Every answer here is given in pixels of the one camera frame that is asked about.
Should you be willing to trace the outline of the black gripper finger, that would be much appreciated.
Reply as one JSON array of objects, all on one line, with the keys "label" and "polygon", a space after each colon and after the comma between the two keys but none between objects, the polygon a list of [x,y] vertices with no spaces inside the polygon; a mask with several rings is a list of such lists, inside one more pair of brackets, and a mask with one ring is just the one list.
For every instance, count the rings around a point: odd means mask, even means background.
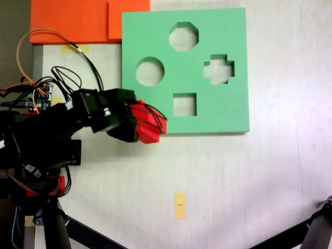
[{"label": "black gripper finger", "polygon": [[116,90],[116,103],[118,105],[130,105],[136,102],[136,95],[132,90],[117,89]]},{"label": "black gripper finger", "polygon": [[127,143],[134,143],[139,140],[139,136],[133,127],[118,126],[107,131],[107,134],[113,138]]}]

